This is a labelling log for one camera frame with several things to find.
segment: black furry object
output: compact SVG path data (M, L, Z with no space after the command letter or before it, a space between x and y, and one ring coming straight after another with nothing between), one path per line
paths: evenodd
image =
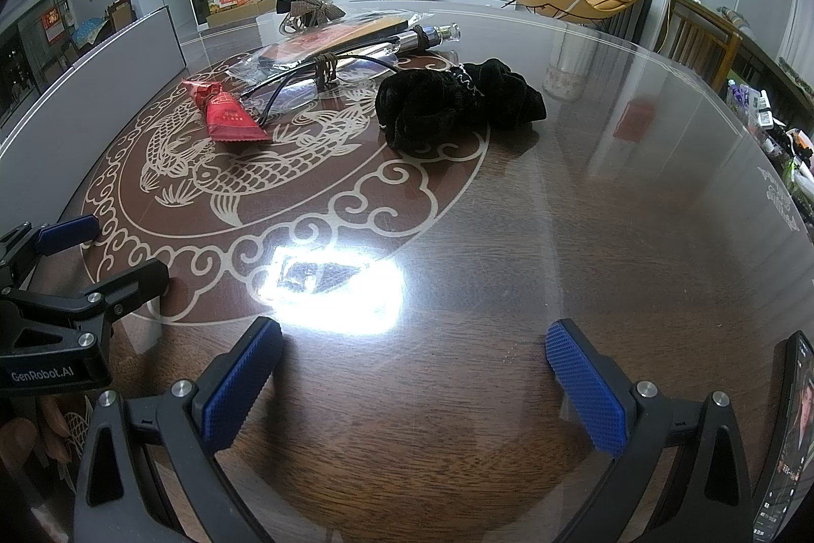
M456 127L491 123L514 129L545 118L543 96L490 58L482 65L402 70L386 78L376 96L376 115L389 146L406 149L440 139Z

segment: metal screw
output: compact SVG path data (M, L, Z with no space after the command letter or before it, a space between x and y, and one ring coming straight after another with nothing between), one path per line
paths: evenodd
M722 408L725 408L730 404L730 397L728 397L726 393L723 393L723 391L714 391L712 393L712 399L715 401L716 405Z
M178 382L172 385L170 391L172 391L173 396L183 398L192 391L192 383L190 383L189 380L178 380Z
M640 383L636 383L636 391L638 391L639 395L643 398L653 398L653 396L658 394L658 387L647 380L642 380Z
M115 391L113 389L107 389L107 391L103 391L99 394L99 404L103 408L107 408L108 405L113 405L115 403Z

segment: finger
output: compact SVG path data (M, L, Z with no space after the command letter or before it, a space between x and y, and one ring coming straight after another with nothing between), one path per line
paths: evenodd
M56 461L68 463L71 454L65 448L62 440L50 429L49 425L42 426L42 441L46 443L46 453Z
M56 396L41 396L39 403L42 414L46 417L46 423L50 426L50 429L60 437L68 437L71 432L60 410L60 404L56 402Z
M36 440L37 427L27 419L17 417L0 428L0 462L9 474L15 474L23 467Z

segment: wooden tabletop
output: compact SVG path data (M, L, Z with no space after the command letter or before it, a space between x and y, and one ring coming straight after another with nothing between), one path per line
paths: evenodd
M278 119L273 145L225 148L173 83L66 211L98 214L101 238L43 260L32 287L170 265L168 295L115 325L127 397L196 378L256 315L280 322L274 379L218 454L278 541L552 540L608 462L545 361L563 317L634 381L726 391L754 485L776 345L814 338L814 247L760 148L688 70L628 43L526 13L410 8L461 28L410 66L501 58L548 119L397 153L374 85L348 75L339 98ZM213 56L275 33L215 33L187 61L230 88L238 56Z

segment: red plastic pouch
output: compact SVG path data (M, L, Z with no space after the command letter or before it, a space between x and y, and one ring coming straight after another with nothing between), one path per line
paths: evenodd
M186 90L206 118L213 141L266 141L269 135L217 81L185 81Z

